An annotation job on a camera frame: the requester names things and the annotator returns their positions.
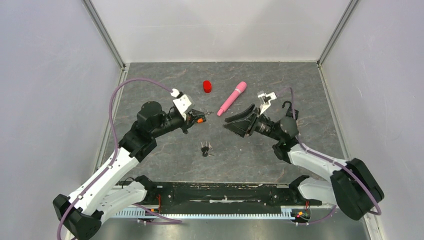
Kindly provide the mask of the black Kaijing padlock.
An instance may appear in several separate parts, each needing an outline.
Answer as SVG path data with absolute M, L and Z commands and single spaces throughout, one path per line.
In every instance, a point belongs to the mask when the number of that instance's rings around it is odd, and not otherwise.
M 286 113 L 285 113 L 286 117 L 290 117 L 290 118 L 294 118 L 295 120 L 298 120 L 299 111 L 293 108 L 293 104 L 291 101 L 289 100 L 284 101 L 281 108 L 286 109 Z

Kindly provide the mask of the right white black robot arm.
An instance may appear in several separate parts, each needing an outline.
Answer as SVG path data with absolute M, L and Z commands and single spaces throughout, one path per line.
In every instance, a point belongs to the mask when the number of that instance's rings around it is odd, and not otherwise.
M 381 215 L 379 203 L 385 194 L 366 164 L 358 158 L 344 160 L 307 147 L 300 141 L 298 111 L 289 107 L 284 117 L 273 121 L 252 104 L 227 117 L 223 127 L 244 138 L 259 133 L 276 141 L 275 156 L 304 168 L 322 179 L 304 175 L 290 184 L 289 199 L 295 204 L 317 200 L 338 207 L 347 217 L 359 220 L 365 214 Z

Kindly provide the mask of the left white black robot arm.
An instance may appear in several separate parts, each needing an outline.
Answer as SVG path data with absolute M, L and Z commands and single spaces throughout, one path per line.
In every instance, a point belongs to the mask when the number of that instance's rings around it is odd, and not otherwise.
M 180 110 L 173 105 L 165 112 L 156 101 L 144 103 L 137 120 L 118 142 L 109 160 L 81 187 L 69 195 L 59 194 L 53 200 L 60 227 L 66 227 L 77 240 L 89 240 L 118 212 L 141 201 L 153 203 L 157 191 L 146 177 L 139 177 L 112 194 L 109 191 L 157 146 L 157 137 L 176 129 L 187 134 L 194 124 L 204 121 L 205 113 L 199 110 Z

